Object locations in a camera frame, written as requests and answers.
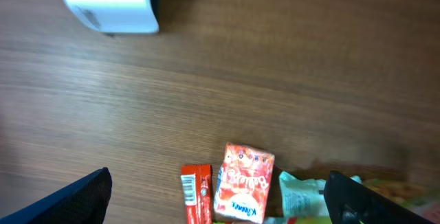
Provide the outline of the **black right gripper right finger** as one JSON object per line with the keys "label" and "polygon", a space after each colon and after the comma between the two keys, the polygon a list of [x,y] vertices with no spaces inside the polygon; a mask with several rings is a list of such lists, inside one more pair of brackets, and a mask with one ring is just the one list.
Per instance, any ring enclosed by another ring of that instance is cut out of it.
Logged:
{"label": "black right gripper right finger", "polygon": [[333,224],[432,224],[338,171],[329,174],[324,200]]}

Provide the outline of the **light blue clear packet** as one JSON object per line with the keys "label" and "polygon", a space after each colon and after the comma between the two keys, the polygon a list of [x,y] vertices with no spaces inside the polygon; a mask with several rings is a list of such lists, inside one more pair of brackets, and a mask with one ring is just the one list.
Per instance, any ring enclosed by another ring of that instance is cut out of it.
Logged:
{"label": "light blue clear packet", "polygon": [[284,217],[329,217],[324,179],[299,180],[288,172],[279,175]]}

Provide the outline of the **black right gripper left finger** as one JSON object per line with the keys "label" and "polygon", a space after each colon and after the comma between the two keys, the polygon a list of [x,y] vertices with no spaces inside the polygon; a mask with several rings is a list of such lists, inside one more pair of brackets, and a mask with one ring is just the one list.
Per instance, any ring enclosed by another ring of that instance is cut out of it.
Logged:
{"label": "black right gripper left finger", "polygon": [[103,224],[112,184],[109,169],[98,169],[1,218],[1,224]]}

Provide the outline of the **green snack bag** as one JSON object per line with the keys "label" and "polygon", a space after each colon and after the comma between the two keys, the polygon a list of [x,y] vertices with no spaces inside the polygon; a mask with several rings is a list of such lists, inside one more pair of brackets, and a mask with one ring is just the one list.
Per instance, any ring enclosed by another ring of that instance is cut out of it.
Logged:
{"label": "green snack bag", "polygon": [[[371,179],[365,181],[363,186],[379,195],[391,200],[393,203],[408,208],[414,213],[439,223],[439,190],[413,185],[402,181],[386,181]],[[331,223],[329,216],[308,217],[267,217],[263,224],[300,224],[300,223]]]}

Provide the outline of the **red coffee stick sachet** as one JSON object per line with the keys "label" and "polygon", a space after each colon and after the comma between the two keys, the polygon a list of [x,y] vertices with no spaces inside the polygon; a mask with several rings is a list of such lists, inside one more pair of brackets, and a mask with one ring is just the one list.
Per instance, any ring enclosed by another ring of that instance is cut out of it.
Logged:
{"label": "red coffee stick sachet", "polygon": [[184,165],[180,177],[187,224],[213,224],[211,165]]}

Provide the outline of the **small red white carton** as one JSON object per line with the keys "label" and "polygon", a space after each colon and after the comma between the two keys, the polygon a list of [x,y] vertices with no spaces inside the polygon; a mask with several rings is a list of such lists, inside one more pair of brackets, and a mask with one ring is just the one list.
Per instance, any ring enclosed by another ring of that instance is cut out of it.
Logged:
{"label": "small red white carton", "polygon": [[232,219],[262,223],[275,156],[249,146],[228,143],[219,169],[214,212]]}

